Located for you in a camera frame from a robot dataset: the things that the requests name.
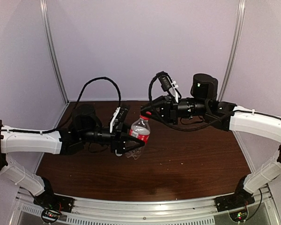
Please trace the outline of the red label soda bottle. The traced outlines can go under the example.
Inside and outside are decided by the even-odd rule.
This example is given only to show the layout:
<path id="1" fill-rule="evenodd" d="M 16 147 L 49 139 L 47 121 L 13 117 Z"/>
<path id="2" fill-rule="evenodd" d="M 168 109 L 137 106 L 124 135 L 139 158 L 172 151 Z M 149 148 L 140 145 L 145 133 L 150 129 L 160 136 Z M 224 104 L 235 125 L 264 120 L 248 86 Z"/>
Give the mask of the red label soda bottle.
<path id="1" fill-rule="evenodd" d="M 140 115 L 140 118 L 131 125 L 129 135 L 143 141 L 146 145 L 150 136 L 150 131 L 149 118 Z M 137 160 L 143 154 L 145 145 L 127 152 L 125 156 Z"/>

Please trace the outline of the red soda bottle cap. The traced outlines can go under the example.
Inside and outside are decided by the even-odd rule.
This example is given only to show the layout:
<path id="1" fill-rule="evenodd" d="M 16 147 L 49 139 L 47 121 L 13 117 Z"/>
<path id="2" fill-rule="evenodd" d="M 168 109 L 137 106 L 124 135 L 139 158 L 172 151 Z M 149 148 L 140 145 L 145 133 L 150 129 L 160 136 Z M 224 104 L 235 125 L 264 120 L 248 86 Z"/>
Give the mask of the red soda bottle cap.
<path id="1" fill-rule="evenodd" d="M 143 120 L 149 120 L 151 115 L 151 112 L 145 112 L 144 115 L 140 115 L 140 118 L 142 118 Z"/>

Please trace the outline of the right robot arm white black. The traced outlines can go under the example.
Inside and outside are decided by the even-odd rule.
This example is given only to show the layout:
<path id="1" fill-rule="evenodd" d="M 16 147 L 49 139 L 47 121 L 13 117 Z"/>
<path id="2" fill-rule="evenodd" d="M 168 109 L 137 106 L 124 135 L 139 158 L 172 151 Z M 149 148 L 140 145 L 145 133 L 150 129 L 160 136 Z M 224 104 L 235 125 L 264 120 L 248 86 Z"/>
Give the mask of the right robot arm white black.
<path id="1" fill-rule="evenodd" d="M 177 131 L 193 132 L 212 126 L 280 143 L 272 158 L 239 181 L 230 201 L 233 206 L 240 207 L 260 187 L 281 175 L 281 117 L 218 101 L 217 88 L 216 78 L 202 73 L 195 74 L 191 97 L 182 98 L 176 82 L 162 71 L 151 80 L 148 88 L 149 103 L 142 106 L 140 112 Z"/>

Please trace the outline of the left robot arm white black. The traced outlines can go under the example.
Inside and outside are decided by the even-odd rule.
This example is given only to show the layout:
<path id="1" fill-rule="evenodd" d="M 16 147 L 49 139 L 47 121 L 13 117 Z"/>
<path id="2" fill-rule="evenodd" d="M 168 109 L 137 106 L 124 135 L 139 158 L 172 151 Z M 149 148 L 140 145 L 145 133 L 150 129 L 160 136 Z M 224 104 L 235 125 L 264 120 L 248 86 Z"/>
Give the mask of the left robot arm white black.
<path id="1" fill-rule="evenodd" d="M 83 104 L 72 111 L 70 126 L 54 131 L 20 130 L 2 125 L 0 120 L 0 174 L 6 175 L 16 185 L 27 189 L 46 205 L 54 208 L 58 198 L 50 182 L 32 174 L 8 156 L 11 152 L 42 152 L 54 155 L 73 155 L 89 143 L 108 145 L 116 155 L 143 147 L 147 137 L 139 135 L 125 123 L 128 106 L 116 108 L 110 124 L 104 127 L 94 106 Z"/>

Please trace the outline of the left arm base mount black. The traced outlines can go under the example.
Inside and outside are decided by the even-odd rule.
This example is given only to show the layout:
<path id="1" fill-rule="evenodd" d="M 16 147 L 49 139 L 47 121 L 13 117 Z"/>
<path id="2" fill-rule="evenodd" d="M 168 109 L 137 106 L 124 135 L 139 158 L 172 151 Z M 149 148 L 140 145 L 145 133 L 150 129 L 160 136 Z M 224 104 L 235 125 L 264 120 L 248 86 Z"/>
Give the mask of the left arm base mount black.
<path id="1" fill-rule="evenodd" d="M 61 195 L 32 195 L 34 201 L 33 203 L 41 206 L 43 209 L 50 209 L 58 212 L 72 212 L 74 206 L 74 199 L 71 197 L 61 196 Z"/>

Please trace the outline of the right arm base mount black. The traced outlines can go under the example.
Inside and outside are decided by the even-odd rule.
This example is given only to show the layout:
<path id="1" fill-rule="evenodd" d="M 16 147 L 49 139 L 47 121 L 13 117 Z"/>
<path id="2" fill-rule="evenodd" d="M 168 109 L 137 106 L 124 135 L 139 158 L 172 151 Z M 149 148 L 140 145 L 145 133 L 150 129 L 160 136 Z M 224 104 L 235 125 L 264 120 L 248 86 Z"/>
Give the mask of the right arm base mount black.
<path id="1" fill-rule="evenodd" d="M 255 203 L 252 195 L 235 193 L 216 197 L 214 201 L 218 212 L 233 210 Z"/>

